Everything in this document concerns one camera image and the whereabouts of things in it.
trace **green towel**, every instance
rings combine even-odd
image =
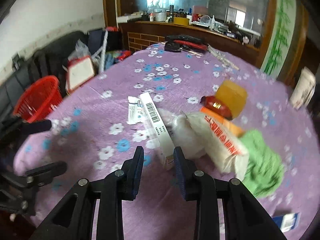
[[[272,194],[283,180],[280,156],[265,144],[258,130],[246,132],[240,140],[249,150],[249,163],[242,183],[255,197]]]

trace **white wall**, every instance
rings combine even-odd
[[[101,13],[102,0],[17,0],[0,24],[0,68],[49,31]]]

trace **purple tablecloth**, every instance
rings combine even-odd
[[[261,130],[286,168],[277,191],[259,201],[271,216],[300,212],[299,226],[285,233],[289,240],[298,240],[313,220],[320,196],[319,146],[306,109],[292,109],[286,86],[233,55],[226,53],[240,71],[223,67],[209,53],[199,57],[163,49],[156,44],[136,52],[90,80],[49,116],[54,122],[51,131],[26,141],[14,160],[17,174],[52,161],[68,163],[68,171],[38,193],[33,222],[39,225],[77,180],[104,178],[141,145],[145,162],[139,194],[135,201],[123,202],[124,238],[193,239],[196,203],[182,199],[173,171],[161,167],[143,124],[127,125],[127,97],[148,91],[158,108],[175,114],[198,111],[200,98],[230,79],[248,92],[245,108],[233,122],[245,130]],[[221,176],[207,156],[196,165],[214,178],[232,177]]]

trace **red basket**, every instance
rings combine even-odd
[[[28,123],[43,120],[62,102],[58,85],[55,76],[37,80],[19,98],[13,115],[20,115]]]

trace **orange object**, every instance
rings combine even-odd
[[[232,114],[230,109],[215,96],[201,97],[200,103],[210,109],[211,111],[216,112],[217,114],[223,116],[224,118],[231,120]]]
[[[59,80],[46,76],[33,83],[19,98],[13,115],[19,115],[28,123],[43,120],[62,102]]]
[[[239,116],[244,109],[247,96],[247,91],[243,87],[230,80],[223,81],[215,95],[217,99],[229,107],[233,119]]]
[[[211,111],[206,107],[202,107],[200,109],[200,112],[207,114],[213,117],[214,119],[216,119],[219,123],[227,127],[230,130],[230,132],[232,132],[237,137],[241,137],[245,133],[245,131],[241,127],[234,125],[230,121],[224,119],[221,115],[218,115],[217,113],[215,113],[214,111]]]

